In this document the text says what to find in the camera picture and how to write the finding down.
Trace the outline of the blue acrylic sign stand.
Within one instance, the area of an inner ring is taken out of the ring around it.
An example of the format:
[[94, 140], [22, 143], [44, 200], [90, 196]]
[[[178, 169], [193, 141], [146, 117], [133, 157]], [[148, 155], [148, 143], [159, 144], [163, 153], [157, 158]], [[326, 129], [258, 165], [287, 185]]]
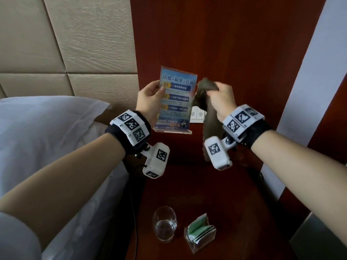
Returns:
[[189, 125], [196, 84], [197, 74], [161, 67], [159, 85], [165, 92], [160, 101], [155, 132], [192, 134]]

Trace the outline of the brown cleaning cloth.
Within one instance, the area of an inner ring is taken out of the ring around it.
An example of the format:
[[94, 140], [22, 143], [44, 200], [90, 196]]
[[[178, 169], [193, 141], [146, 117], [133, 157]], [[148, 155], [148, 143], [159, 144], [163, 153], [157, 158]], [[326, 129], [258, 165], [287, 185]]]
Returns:
[[218, 87], [215, 82], [210, 81], [208, 78], [202, 78], [197, 83], [197, 90], [194, 95], [193, 106], [197, 106], [200, 109], [206, 111], [205, 119], [203, 122], [203, 143], [206, 139], [217, 136], [222, 139], [224, 130], [222, 123], [217, 118], [217, 112], [212, 106], [211, 99], [207, 95], [207, 91], [218, 91]]

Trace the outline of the clear acrylic sachet holder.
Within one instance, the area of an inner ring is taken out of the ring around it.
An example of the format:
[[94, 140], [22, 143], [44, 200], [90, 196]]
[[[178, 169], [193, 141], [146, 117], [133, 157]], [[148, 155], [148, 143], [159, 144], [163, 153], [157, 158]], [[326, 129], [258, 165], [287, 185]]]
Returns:
[[202, 236], [197, 240], [197, 243], [192, 242], [189, 240], [188, 235], [188, 227], [184, 228], [184, 238], [187, 242], [190, 250], [193, 254], [196, 254], [198, 251], [206, 247], [210, 242], [212, 242], [215, 239], [216, 235], [216, 228], [213, 225], [210, 225], [210, 229], [207, 230]]

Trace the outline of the person's right forearm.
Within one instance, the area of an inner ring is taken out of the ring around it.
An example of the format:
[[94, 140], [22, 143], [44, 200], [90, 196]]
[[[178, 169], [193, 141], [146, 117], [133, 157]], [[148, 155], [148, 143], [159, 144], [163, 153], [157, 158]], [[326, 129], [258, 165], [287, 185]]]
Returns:
[[347, 166], [274, 130], [251, 150], [347, 246]]

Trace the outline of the black wristband with marker tags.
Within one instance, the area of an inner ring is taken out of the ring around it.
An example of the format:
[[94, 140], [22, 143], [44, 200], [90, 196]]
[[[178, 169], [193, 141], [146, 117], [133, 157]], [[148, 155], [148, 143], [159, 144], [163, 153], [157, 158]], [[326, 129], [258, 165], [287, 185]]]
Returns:
[[127, 110], [110, 122], [105, 133], [117, 139], [125, 150], [125, 155], [141, 153], [151, 136], [151, 125], [139, 112]]
[[232, 139], [249, 149], [264, 132], [273, 130], [264, 115], [247, 104], [238, 106], [222, 123], [224, 131]]

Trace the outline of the white bed sheet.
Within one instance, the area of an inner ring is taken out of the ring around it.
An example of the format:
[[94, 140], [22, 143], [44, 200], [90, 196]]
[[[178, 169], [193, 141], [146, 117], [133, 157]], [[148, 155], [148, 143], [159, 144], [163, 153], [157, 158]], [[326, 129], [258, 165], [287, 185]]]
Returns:
[[94, 260], [128, 179], [129, 173], [120, 161], [91, 199], [45, 248], [41, 259]]

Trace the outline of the beige padded headboard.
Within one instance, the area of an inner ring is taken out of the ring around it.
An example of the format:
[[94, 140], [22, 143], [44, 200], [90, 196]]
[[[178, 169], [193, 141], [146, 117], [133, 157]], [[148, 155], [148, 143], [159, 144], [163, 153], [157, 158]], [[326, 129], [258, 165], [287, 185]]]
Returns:
[[134, 109], [130, 0], [0, 0], [0, 99], [79, 96]]

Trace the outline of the white sleeve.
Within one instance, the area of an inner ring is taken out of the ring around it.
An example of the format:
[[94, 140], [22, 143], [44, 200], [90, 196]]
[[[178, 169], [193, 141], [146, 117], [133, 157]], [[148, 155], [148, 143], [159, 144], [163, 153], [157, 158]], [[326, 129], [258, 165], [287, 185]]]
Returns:
[[0, 213], [0, 260], [41, 260], [37, 235], [23, 222]]

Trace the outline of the person's left hand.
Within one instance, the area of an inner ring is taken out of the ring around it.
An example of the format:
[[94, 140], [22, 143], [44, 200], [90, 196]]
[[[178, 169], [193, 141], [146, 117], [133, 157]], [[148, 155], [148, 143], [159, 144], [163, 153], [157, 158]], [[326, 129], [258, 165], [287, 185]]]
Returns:
[[160, 86], [160, 81], [156, 80], [149, 83], [141, 91], [138, 92], [136, 110], [139, 111], [153, 128], [157, 122], [158, 114], [161, 109], [161, 100], [151, 100], [151, 90]]

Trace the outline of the small white tent card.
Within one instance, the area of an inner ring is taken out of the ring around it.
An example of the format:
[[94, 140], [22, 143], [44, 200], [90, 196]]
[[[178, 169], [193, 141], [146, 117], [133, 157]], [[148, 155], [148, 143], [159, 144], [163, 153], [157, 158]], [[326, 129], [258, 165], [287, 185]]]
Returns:
[[191, 115], [190, 115], [190, 123], [204, 123], [206, 111], [200, 109], [198, 106], [193, 106]]

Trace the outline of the person's left forearm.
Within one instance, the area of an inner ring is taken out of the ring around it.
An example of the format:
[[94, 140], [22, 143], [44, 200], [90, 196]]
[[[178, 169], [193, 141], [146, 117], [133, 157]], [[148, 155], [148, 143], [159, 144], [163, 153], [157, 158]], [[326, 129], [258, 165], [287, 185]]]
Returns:
[[123, 146], [106, 133], [7, 192], [0, 199], [0, 212], [25, 223], [45, 249], [124, 157]]

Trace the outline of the white pillow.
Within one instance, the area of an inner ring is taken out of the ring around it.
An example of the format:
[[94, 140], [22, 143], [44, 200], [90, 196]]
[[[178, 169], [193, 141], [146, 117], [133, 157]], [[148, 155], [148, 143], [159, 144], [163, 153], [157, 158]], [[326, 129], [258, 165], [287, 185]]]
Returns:
[[0, 197], [71, 153], [110, 104], [76, 96], [0, 99]]

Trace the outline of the green and white sachets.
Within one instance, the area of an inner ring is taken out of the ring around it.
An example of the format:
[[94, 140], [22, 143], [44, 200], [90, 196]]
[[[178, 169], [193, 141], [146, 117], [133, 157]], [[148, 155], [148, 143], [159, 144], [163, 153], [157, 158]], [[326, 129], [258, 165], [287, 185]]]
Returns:
[[215, 226], [209, 224], [209, 219], [207, 214], [203, 214], [195, 219], [188, 227], [187, 227], [187, 238], [188, 241], [197, 244], [203, 237], [207, 234], [216, 231]]

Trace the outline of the person's right hand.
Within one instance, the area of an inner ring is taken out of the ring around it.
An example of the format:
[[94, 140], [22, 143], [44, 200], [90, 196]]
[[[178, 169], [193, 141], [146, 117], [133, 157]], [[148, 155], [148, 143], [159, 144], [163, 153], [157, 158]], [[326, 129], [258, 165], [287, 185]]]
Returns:
[[214, 83], [218, 87], [218, 105], [213, 108], [217, 112], [218, 120], [223, 122], [237, 108], [237, 105], [232, 86], [217, 81]]

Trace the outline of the clear drinking glass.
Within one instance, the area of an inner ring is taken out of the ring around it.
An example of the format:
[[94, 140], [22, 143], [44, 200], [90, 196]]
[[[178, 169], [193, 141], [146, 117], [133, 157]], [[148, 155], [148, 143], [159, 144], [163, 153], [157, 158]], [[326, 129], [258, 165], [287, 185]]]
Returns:
[[154, 233], [159, 241], [168, 243], [173, 239], [177, 228], [177, 217], [171, 207], [159, 207], [153, 214], [152, 223]]

